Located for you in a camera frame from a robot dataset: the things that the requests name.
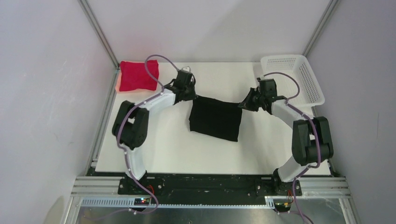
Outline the black t shirt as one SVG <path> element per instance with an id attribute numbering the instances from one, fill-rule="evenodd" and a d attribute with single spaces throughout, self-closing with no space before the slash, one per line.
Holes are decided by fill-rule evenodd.
<path id="1" fill-rule="evenodd" d="M 198 96 L 189 116 L 190 131 L 237 142 L 241 118 L 242 109 L 237 103 Z"/>

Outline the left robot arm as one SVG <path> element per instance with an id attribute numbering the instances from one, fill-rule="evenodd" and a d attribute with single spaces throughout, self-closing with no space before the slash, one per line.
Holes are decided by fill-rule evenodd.
<path id="1" fill-rule="evenodd" d="M 116 137 L 117 146 L 124 151 L 128 177 L 132 178 L 129 188 L 136 194 L 147 189 L 147 181 L 142 177 L 147 170 L 143 162 L 142 146 L 148 135 L 149 118 L 182 101 L 194 100 L 195 77 L 186 70 L 178 70 L 177 77 L 164 85 L 140 103 L 123 101 L 119 107 L 112 134 Z"/>

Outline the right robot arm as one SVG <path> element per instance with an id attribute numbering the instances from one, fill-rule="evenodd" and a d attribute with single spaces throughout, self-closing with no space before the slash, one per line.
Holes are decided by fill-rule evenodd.
<path id="1" fill-rule="evenodd" d="M 319 168 L 333 156 L 329 123 L 325 117 L 310 117 L 288 98 L 278 95 L 274 79 L 258 78 L 257 81 L 258 86 L 250 88 L 238 107 L 253 112 L 263 109 L 292 129 L 292 156 L 274 171 L 275 179 L 271 182 L 273 192 L 283 195 L 290 189 L 290 182 L 311 168 Z"/>

